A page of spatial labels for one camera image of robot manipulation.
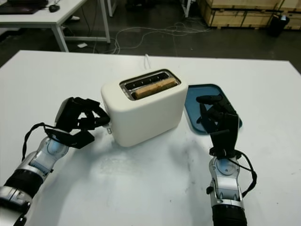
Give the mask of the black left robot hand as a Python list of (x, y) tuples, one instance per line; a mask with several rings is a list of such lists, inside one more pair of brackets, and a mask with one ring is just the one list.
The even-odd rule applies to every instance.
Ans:
[(92, 99), (70, 97), (64, 100), (55, 118), (55, 127), (71, 132), (74, 129), (94, 130), (110, 122), (100, 103)]

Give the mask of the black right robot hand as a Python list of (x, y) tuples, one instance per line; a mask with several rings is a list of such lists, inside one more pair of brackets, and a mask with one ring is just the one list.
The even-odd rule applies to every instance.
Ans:
[(197, 124), (203, 126), (213, 144), (209, 154), (219, 160), (235, 157), (239, 116), (230, 101), (221, 94), (198, 96), (196, 101), (200, 109)]

